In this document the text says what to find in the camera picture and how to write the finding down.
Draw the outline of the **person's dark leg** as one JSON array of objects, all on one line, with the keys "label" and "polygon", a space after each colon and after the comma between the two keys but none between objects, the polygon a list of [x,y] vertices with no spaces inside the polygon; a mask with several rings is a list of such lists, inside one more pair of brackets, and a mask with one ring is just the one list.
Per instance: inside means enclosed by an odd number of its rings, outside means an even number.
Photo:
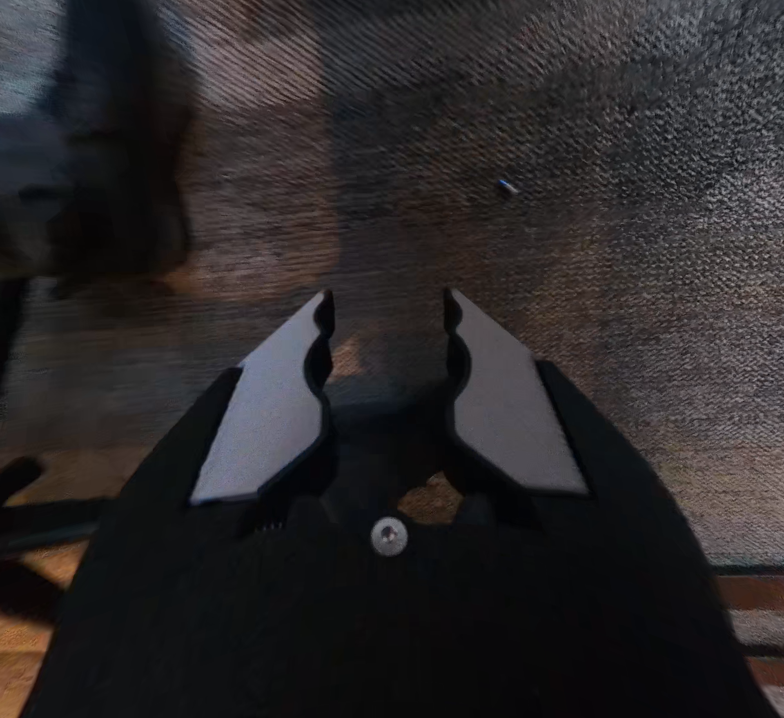
[{"label": "person's dark leg", "polygon": [[187,260],[191,77],[148,0],[64,0],[58,67],[2,116],[2,284],[161,278]]}]

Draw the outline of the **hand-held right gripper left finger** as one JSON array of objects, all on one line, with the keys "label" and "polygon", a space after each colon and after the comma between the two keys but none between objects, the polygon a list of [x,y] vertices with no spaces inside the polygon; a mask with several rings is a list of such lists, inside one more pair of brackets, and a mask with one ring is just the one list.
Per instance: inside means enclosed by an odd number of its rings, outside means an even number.
[{"label": "hand-held right gripper left finger", "polygon": [[317,293],[236,366],[239,377],[189,503],[258,497],[325,441],[332,371],[331,291]]}]

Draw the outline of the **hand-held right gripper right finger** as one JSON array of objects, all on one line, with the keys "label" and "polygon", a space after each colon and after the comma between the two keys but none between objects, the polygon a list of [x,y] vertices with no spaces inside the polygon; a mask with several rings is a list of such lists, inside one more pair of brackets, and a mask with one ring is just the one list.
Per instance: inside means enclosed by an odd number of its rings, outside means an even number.
[{"label": "hand-held right gripper right finger", "polygon": [[457,441],[517,488],[589,496],[533,351],[457,289],[445,292],[445,331],[459,367]]}]

